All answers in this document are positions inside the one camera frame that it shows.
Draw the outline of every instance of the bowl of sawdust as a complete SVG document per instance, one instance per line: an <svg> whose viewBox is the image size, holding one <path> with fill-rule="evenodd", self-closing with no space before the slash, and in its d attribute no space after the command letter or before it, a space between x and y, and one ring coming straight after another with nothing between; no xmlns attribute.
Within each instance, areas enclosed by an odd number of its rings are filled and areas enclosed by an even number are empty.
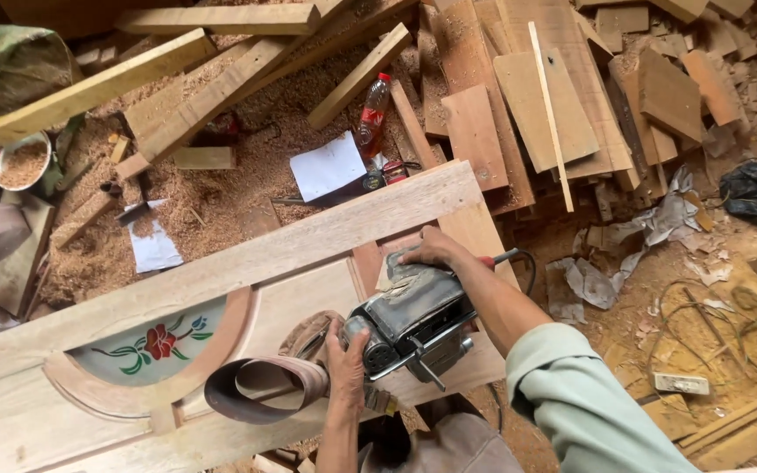
<svg viewBox="0 0 757 473"><path fill-rule="evenodd" d="M42 177L50 161L51 141L44 131L0 146L0 187L26 190Z"/></svg>

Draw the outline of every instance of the person's hand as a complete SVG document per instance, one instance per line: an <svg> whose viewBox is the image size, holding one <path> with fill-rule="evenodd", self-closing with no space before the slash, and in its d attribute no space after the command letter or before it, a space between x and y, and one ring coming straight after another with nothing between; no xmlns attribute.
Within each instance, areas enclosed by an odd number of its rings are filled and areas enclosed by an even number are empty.
<svg viewBox="0 0 757 473"><path fill-rule="evenodd" d="M356 414L364 410L364 347L367 346L369 332L365 328L350 340L345 352L337 334L341 330L341 321L331 321L329 333L326 334L327 364L329 370L330 410L340 406L352 409Z"/></svg>
<svg viewBox="0 0 757 473"><path fill-rule="evenodd" d="M434 226L424 226L420 231L420 238L422 243L416 249L400 256L399 264L423 263L451 267L457 258L472 255L460 243Z"/></svg>

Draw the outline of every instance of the black plastic bag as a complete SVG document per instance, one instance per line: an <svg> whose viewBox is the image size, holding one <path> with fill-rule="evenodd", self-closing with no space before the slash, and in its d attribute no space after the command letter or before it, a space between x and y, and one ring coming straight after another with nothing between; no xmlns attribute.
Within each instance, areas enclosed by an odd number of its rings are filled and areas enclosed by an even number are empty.
<svg viewBox="0 0 757 473"><path fill-rule="evenodd" d="M757 162L747 162L723 174L720 198L731 215L757 225Z"/></svg>

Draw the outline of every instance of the person's right hand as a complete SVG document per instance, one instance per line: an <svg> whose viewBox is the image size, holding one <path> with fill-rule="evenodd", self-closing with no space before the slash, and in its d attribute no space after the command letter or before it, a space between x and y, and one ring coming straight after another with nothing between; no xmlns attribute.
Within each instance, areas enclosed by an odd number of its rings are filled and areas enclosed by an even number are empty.
<svg viewBox="0 0 757 473"><path fill-rule="evenodd" d="M422 243L419 247L400 256L399 264L423 263L451 267L458 258L472 256L460 243L434 226L424 226L420 238Z"/></svg>

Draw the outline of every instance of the plastic bottle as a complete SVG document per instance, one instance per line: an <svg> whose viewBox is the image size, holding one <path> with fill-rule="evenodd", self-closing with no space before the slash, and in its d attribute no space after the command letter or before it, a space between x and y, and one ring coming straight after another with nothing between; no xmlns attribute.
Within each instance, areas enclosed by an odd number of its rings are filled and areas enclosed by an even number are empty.
<svg viewBox="0 0 757 473"><path fill-rule="evenodd" d="M364 162L370 162L381 149L382 124L384 111L390 99L390 76L379 73L379 78L370 86L367 101L361 112L361 123L355 134L355 145Z"/></svg>

